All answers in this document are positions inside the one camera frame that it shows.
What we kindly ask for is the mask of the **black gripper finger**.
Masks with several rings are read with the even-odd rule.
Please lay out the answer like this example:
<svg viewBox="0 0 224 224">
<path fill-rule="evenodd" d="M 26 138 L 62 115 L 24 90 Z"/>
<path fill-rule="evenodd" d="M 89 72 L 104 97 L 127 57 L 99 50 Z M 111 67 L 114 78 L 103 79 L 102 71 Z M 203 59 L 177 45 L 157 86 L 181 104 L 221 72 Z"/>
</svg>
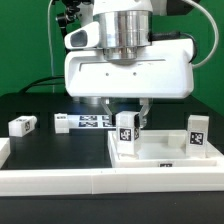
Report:
<svg viewBox="0 0 224 224">
<path fill-rule="evenodd" d="M 101 98 L 100 102 L 101 102 L 101 105 L 102 105 L 103 109 L 105 110 L 105 112 L 109 116 L 109 123 L 111 125 L 115 126 L 116 125 L 116 115 L 109 108 L 109 104 L 110 104 L 109 99 L 108 98 Z"/>
<path fill-rule="evenodd" d="M 152 107 L 153 99 L 152 98 L 140 98 L 139 104 L 141 106 L 139 112 L 139 122 L 140 127 L 143 128 L 147 125 L 147 115 Z"/>
</svg>

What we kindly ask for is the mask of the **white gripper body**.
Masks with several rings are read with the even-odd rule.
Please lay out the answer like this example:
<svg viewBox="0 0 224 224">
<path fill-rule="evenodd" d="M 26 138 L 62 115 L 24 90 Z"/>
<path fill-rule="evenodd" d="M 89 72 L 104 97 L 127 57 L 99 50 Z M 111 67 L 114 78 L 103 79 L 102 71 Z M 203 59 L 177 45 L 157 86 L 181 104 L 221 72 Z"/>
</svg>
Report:
<svg viewBox="0 0 224 224">
<path fill-rule="evenodd" d="M 64 38 L 65 86 L 73 97 L 185 98 L 194 88 L 190 39 L 154 41 L 132 60 L 109 61 L 92 22 Z"/>
</svg>

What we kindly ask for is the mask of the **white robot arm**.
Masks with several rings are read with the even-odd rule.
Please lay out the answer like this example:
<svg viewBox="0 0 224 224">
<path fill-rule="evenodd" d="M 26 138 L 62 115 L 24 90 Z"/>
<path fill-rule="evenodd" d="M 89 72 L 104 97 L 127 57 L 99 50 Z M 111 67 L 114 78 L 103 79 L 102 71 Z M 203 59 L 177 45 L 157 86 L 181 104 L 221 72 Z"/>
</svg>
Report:
<svg viewBox="0 0 224 224">
<path fill-rule="evenodd" d="M 72 97 L 99 98 L 105 110 L 111 98 L 137 98 L 135 119 L 141 127 L 151 101 L 181 99 L 194 88 L 195 40 L 182 32 L 154 33 L 155 15 L 184 15 L 200 10 L 210 21 L 214 41 L 219 31 L 200 0 L 62 0 L 59 24 L 80 19 L 81 27 L 64 32 L 64 78 Z"/>
</svg>

